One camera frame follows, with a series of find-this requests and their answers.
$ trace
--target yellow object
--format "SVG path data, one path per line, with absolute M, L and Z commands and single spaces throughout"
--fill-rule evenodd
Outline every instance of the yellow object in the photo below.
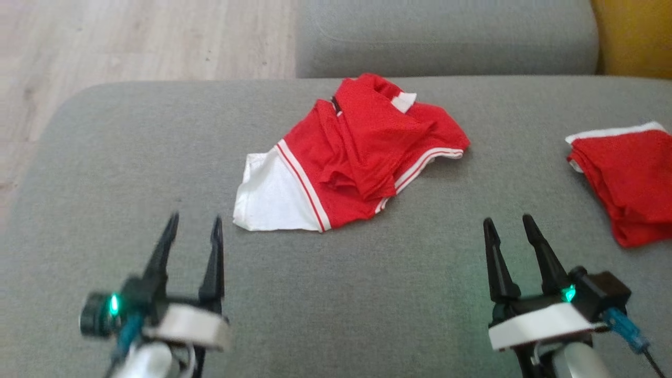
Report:
M 606 75 L 672 79 L 672 0 L 591 0 Z

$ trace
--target gray sofa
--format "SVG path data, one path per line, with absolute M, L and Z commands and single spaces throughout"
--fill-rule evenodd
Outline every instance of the gray sofa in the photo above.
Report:
M 324 234 L 251 233 L 227 221 L 224 311 L 235 347 L 209 354 L 204 376 L 519 376 L 513 353 L 493 352 L 488 340 L 482 220 L 494 218 L 509 269 L 532 294 L 540 277 L 525 212 L 567 268 L 610 270 L 632 289 L 629 315 L 672 371 L 672 243 L 620 248 L 589 185 L 566 163 L 564 142 L 592 128 L 671 126 L 672 83 L 391 80 L 444 107 L 470 137 L 467 153 L 438 159 L 371 221 Z M 101 374 L 111 345 L 79 335 L 84 296 L 141 270 L 174 210 L 181 223 L 169 290 L 195 292 L 212 220 L 233 213 L 245 155 L 269 150 L 339 82 L 119 83 L 69 100 L 42 137 L 0 241 L 1 375 Z M 596 336 L 595 347 L 614 377 L 652 375 L 613 334 Z
M 589 0 L 303 0 L 298 77 L 590 75 Z

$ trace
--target folded red garment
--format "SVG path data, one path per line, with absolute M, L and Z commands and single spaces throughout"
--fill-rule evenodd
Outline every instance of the folded red garment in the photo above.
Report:
M 672 238 L 672 136 L 659 123 L 586 131 L 565 140 L 572 146 L 567 161 L 585 174 L 620 245 Z

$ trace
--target red and white shirt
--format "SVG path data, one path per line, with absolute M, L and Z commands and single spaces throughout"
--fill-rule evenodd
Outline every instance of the red and white shirt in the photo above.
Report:
M 436 157 L 469 140 L 440 107 L 380 76 L 344 79 L 268 153 L 247 156 L 234 223 L 326 231 L 385 208 Z

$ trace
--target red cloth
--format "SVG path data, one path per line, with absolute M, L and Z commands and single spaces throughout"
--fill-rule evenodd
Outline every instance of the red cloth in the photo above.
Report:
M 656 122 L 567 138 L 624 247 L 672 238 L 672 136 Z
M 409 94 L 377 75 L 345 79 L 340 111 L 318 100 L 278 143 L 322 231 L 373 217 L 434 157 L 458 159 L 469 146 L 445 110 Z

